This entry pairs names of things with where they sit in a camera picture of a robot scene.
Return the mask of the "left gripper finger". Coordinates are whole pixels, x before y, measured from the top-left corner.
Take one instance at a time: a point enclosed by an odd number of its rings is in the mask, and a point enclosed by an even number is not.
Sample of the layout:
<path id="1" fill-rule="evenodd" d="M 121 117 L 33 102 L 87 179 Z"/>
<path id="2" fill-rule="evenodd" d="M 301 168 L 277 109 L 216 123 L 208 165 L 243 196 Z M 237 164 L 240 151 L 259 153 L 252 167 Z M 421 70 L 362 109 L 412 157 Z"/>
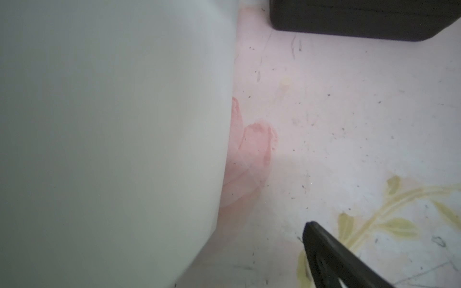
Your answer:
<path id="1" fill-rule="evenodd" d="M 317 288 L 393 288 L 317 222 L 307 222 L 303 244 Z"/>

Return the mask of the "white insulated delivery bag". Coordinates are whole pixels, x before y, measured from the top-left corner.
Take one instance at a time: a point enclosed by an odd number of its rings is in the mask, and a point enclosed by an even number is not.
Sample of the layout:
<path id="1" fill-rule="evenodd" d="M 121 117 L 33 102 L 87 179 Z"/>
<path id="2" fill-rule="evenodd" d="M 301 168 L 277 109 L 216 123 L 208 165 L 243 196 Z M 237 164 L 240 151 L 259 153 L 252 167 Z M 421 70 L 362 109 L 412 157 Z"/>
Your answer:
<path id="1" fill-rule="evenodd" d="M 1 286 L 170 288 L 216 229 L 237 1 L 1 2 Z"/>

